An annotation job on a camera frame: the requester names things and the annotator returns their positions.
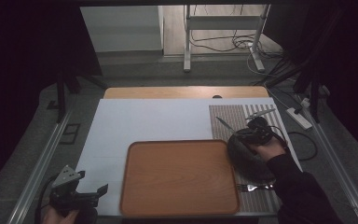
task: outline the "desk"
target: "desk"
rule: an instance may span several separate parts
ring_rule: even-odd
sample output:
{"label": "desk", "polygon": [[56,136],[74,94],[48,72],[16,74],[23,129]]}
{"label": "desk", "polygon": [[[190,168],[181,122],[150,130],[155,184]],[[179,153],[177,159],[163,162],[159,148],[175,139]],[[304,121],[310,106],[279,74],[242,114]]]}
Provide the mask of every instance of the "desk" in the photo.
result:
{"label": "desk", "polygon": [[263,4],[328,4],[335,0],[66,0],[81,7],[107,6],[175,6],[175,5],[263,5]]}
{"label": "desk", "polygon": [[[220,95],[223,99],[212,99]],[[76,170],[87,175],[79,192],[104,184],[109,190],[97,208],[101,216],[121,216],[119,210],[123,174],[130,144],[137,141],[222,139],[231,134],[214,118],[244,128],[249,115],[276,108],[263,87],[141,87],[108,89],[100,101]],[[285,128],[278,110],[265,119]],[[296,154],[289,140],[295,161]],[[252,183],[236,174],[236,182]],[[236,216],[274,216],[281,203],[273,191],[240,193]]]}

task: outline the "orange tray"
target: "orange tray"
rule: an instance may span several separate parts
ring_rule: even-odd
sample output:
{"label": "orange tray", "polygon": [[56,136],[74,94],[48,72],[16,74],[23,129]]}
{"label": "orange tray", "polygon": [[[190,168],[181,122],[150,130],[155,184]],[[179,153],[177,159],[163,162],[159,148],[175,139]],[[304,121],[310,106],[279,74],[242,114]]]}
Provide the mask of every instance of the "orange tray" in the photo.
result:
{"label": "orange tray", "polygon": [[234,172],[222,140],[130,145],[121,213],[129,217],[234,214]]}

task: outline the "metal stand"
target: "metal stand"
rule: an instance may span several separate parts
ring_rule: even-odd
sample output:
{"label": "metal stand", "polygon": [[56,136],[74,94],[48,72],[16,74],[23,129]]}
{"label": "metal stand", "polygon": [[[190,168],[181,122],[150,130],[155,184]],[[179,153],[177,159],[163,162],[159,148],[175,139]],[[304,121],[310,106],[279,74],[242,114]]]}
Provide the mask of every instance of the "metal stand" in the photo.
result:
{"label": "metal stand", "polygon": [[264,23],[266,23],[267,13],[269,12],[269,5],[264,5],[263,13],[260,15],[260,21],[257,24],[257,30],[255,32],[255,41],[252,44],[249,44],[250,51],[252,54],[252,58],[254,59],[255,66],[258,72],[264,73],[266,69],[264,68],[263,63],[260,59],[260,54],[257,51],[257,44],[260,40],[261,32],[264,27]]}
{"label": "metal stand", "polygon": [[184,71],[190,72],[191,47],[190,32],[192,30],[256,30],[254,44],[250,47],[258,72],[265,72],[259,54],[257,43],[269,11],[269,5],[264,5],[260,16],[191,16],[190,5],[186,5],[186,42]]}
{"label": "metal stand", "polygon": [[65,70],[60,72],[57,75],[57,99],[58,99],[58,118],[57,118],[57,123],[61,123],[62,118],[65,115],[66,112],[66,108],[65,108],[65,85],[68,88],[69,92],[71,93],[80,93],[81,87],[79,82],[76,79],[76,75],[72,74],[72,73],[76,73],[79,74],[81,77],[85,78],[87,81],[101,87],[101,89],[103,90],[107,90],[109,87],[97,80],[94,77],[88,76],[86,74],[84,74],[83,72],[81,72],[80,70],[72,67],[70,69],[70,71]]}

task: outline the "black curtain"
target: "black curtain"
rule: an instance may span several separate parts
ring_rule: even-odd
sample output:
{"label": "black curtain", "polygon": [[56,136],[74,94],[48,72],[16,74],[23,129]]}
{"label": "black curtain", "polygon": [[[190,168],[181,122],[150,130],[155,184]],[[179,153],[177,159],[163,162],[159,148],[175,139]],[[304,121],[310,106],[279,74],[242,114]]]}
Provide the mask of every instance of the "black curtain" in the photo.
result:
{"label": "black curtain", "polygon": [[102,74],[78,6],[0,1],[0,170],[32,120],[39,93],[70,67]]}
{"label": "black curtain", "polygon": [[327,103],[358,141],[358,1],[347,7],[321,62],[321,81],[331,92]]}

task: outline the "black cable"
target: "black cable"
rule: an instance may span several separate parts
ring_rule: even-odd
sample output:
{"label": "black cable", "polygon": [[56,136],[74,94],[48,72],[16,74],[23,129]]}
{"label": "black cable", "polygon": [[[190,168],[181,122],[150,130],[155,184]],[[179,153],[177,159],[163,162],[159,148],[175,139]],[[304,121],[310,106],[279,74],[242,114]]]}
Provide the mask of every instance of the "black cable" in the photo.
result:
{"label": "black cable", "polygon": [[206,9],[206,5],[204,5],[205,13],[209,15],[208,10]]}
{"label": "black cable", "polygon": [[277,89],[278,91],[281,91],[281,92],[283,92],[284,94],[288,95],[290,98],[292,98],[292,100],[293,100],[294,102],[296,102],[296,104],[298,104],[298,105],[302,108],[302,104],[299,103],[294,96],[292,96],[292,95],[289,94],[288,92],[283,91],[283,90],[281,90],[281,89],[279,89],[279,88],[277,88],[277,87],[274,87],[274,88]]}
{"label": "black cable", "polygon": [[56,174],[52,177],[50,177],[45,185],[43,186],[42,190],[40,191],[40,194],[39,194],[39,199],[37,201],[37,206],[36,206],[36,209],[34,210],[34,224],[39,224],[40,223],[40,219],[41,219],[41,211],[42,211],[42,201],[43,201],[43,196],[45,195],[45,191],[46,189],[48,188],[48,184],[55,180],[57,178],[59,174]]}
{"label": "black cable", "polygon": [[[322,19],[321,23],[318,24],[316,26],[316,28],[311,32],[310,35],[308,35],[304,40],[301,41],[301,43],[297,44],[295,47],[291,48],[291,49],[286,49],[283,54],[283,58],[287,57],[287,60],[289,60],[290,55],[293,53],[293,51],[295,50],[299,50],[299,49],[306,49],[309,48],[311,46],[311,44],[317,39],[317,35],[320,34],[320,32],[322,31],[324,24],[328,18],[328,14],[324,16],[324,18]],[[259,85],[260,83],[264,83],[265,81],[267,81],[267,79],[269,78],[269,76],[264,77],[262,80],[256,82],[254,84],[255,85]]]}
{"label": "black cable", "polygon": [[257,51],[259,52],[259,55],[265,59],[276,59],[276,58],[282,58],[282,53],[275,53],[275,52],[266,52],[264,50],[260,50],[257,48]]}
{"label": "black cable", "polygon": [[232,12],[230,13],[230,15],[234,15],[235,13],[235,8],[237,7],[237,5],[234,5],[234,8],[232,9]]}
{"label": "black cable", "polygon": [[315,141],[313,141],[309,136],[307,136],[307,135],[304,134],[304,133],[299,133],[299,132],[290,132],[290,133],[287,133],[287,134],[299,134],[299,135],[302,135],[302,136],[308,138],[308,139],[312,142],[312,144],[313,144],[313,146],[314,146],[314,148],[315,148],[314,151],[313,151],[313,154],[312,154],[310,157],[303,158],[303,159],[298,159],[299,161],[310,161],[310,160],[312,160],[313,158],[315,158],[315,157],[318,155],[319,149],[318,149],[318,147],[316,146]]}
{"label": "black cable", "polygon": [[270,56],[268,55],[264,50],[263,50],[263,44],[259,41],[257,44],[257,50],[260,53],[261,56],[265,57],[265,58],[282,58],[283,57],[283,53],[274,53],[271,52],[271,54],[274,54],[275,56]]}
{"label": "black cable", "polygon": [[277,126],[273,126],[273,125],[270,125],[269,127],[278,129],[279,132],[281,133],[281,137],[282,137],[283,141],[287,144],[287,141],[286,141],[286,138],[284,137],[283,131],[280,128],[278,128]]}
{"label": "black cable", "polygon": [[[194,16],[196,15],[197,6],[198,6],[198,5],[195,5],[195,7],[194,7],[194,11],[193,11],[193,15],[194,15]],[[249,48],[248,46],[245,45],[245,47],[241,47],[241,44],[247,43],[247,42],[253,43],[252,40],[237,40],[237,39],[238,39],[238,38],[250,38],[250,39],[253,39],[253,35],[239,35],[239,36],[236,36],[236,33],[237,33],[237,31],[235,31],[234,35],[230,35],[230,36],[218,36],[218,37],[211,37],[211,38],[195,39],[194,36],[193,36],[193,30],[190,31],[191,39],[192,39],[193,41],[195,41],[195,42],[205,41],[205,40],[231,38],[231,42],[232,42],[232,44],[234,45],[234,48],[232,48],[232,49],[214,49],[214,48],[211,48],[211,47],[208,47],[208,46],[205,46],[205,45],[195,44],[195,43],[193,43],[191,40],[190,40],[189,42],[190,42],[191,45],[193,45],[193,46],[195,46],[195,47],[211,49],[211,50],[219,51],[219,52],[228,52],[228,51],[232,51],[232,50],[234,50],[234,49],[248,49],[248,48]]]}
{"label": "black cable", "polygon": [[286,109],[289,109],[290,107],[287,106],[286,104],[284,104],[275,94],[272,93],[272,91],[269,91],[269,89],[267,89],[266,87],[266,90],[269,92],[269,94],[272,95],[273,98],[275,98],[281,105],[283,105]]}
{"label": "black cable", "polygon": [[285,66],[287,63],[289,63],[289,58],[284,56],[282,57],[277,64],[268,72],[268,76],[263,77],[261,80],[257,81],[254,86],[260,85],[261,83],[265,83],[267,79],[269,79],[270,76],[277,76],[280,72],[284,71],[287,68],[284,68],[283,70],[277,72],[279,69],[281,69],[283,66]]}

